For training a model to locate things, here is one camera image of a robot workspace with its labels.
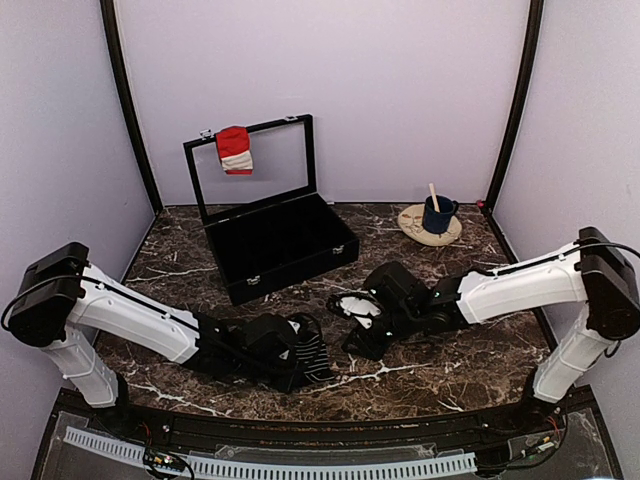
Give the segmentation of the black white striped sock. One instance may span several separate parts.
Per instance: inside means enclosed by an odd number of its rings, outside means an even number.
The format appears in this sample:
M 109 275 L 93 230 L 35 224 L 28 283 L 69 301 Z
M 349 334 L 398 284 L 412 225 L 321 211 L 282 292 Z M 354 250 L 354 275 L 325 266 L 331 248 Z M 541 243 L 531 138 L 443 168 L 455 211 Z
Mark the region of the black white striped sock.
M 314 383 L 333 380 L 334 373 L 329 365 L 327 346 L 319 334 L 298 343 L 294 348 L 296 373 L 293 388 L 301 388 Z

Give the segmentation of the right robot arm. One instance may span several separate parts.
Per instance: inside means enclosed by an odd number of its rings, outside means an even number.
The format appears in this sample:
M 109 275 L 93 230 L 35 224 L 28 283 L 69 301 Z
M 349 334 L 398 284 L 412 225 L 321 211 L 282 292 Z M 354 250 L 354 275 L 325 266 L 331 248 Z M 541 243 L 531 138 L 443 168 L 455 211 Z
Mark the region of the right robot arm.
M 578 318 L 534 370 L 523 402 L 510 413 L 521 434 L 534 432 L 570 386 L 611 345 L 639 331 L 636 273 L 627 248 L 585 227 L 571 244 L 538 258 L 492 270 L 470 270 L 429 288 L 403 264 L 380 265 L 360 292 L 331 297 L 328 309 L 356 327 L 344 351 L 379 360 L 389 346 L 417 333 L 459 331 L 542 306 L 578 303 Z

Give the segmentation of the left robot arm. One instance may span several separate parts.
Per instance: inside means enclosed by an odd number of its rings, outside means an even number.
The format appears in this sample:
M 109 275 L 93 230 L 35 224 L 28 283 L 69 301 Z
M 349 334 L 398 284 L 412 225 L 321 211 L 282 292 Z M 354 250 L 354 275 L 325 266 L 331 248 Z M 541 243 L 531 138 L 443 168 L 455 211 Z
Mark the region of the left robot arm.
M 120 436 L 134 435 L 141 415 L 124 400 L 124 380 L 99 358 L 83 333 L 86 327 L 212 378 L 266 381 L 284 393 L 331 373 L 319 323 L 307 314 L 242 321 L 179 310 L 119 284 L 88 253 L 71 242 L 31 264 L 1 326 L 45 352 L 91 407 L 102 408 L 103 421 Z

